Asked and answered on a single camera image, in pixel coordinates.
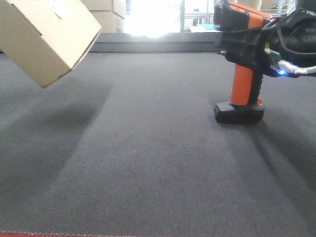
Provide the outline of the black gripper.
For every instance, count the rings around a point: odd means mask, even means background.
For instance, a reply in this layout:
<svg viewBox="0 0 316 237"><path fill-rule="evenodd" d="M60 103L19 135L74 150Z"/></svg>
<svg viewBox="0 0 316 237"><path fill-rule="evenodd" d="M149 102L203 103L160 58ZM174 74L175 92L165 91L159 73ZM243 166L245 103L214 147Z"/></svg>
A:
<svg viewBox="0 0 316 237"><path fill-rule="evenodd" d="M214 46L227 61L272 77L316 76L316 14L299 8L266 26L218 32Z"/></svg>

